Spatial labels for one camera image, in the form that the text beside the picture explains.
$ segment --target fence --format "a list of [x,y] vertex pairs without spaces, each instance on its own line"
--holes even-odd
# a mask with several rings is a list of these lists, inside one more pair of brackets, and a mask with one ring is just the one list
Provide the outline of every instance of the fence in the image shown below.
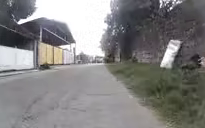
[[74,54],[64,50],[64,64],[73,64],[74,63]]
[[34,68],[33,51],[0,46],[0,71]]
[[58,47],[53,47],[45,43],[39,43],[39,64],[73,64],[74,63],[74,54],[70,51],[63,50]]

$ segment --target yellow wall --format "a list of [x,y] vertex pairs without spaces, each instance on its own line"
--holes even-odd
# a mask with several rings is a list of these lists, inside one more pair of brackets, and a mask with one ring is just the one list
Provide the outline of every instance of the yellow wall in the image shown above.
[[39,64],[63,64],[63,50],[45,43],[39,43]]
[[63,50],[54,47],[54,64],[63,64]]
[[59,64],[63,64],[63,50],[59,49]]
[[47,63],[47,45],[44,43],[39,43],[38,62],[40,65]]
[[47,63],[53,64],[53,46],[47,45]]

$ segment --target roof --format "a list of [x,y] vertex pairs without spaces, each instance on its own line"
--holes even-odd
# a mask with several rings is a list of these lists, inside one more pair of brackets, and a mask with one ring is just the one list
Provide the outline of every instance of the roof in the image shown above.
[[26,37],[28,39],[38,39],[36,35],[20,26],[16,21],[10,19],[2,12],[0,12],[0,27],[4,27],[5,29],[22,35],[23,37]]
[[67,45],[69,43],[75,43],[72,33],[66,23],[59,22],[56,20],[50,20],[47,18],[38,18],[22,24],[28,30],[40,36],[39,28],[43,28],[47,32],[43,31],[43,40],[54,38],[50,40],[52,45]]

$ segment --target bush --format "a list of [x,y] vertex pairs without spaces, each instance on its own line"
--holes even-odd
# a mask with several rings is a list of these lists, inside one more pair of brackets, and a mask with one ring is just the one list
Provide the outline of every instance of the bush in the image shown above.
[[40,70],[48,70],[48,69],[51,69],[50,65],[48,63],[45,63],[45,64],[40,66]]
[[132,57],[132,62],[133,62],[133,63],[138,63],[139,61],[138,61],[138,59],[134,56],[134,57]]
[[145,64],[109,65],[128,88],[179,128],[205,128],[205,72]]

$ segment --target tree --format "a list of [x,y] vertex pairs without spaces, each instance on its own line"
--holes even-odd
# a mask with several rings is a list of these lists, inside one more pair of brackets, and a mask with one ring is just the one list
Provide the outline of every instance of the tree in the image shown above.
[[107,55],[115,56],[117,45],[122,59],[130,59],[133,41],[149,24],[158,22],[177,3],[183,0],[112,0],[111,14],[105,20],[108,27],[101,46]]
[[11,19],[19,21],[32,15],[36,0],[0,0],[0,11]]

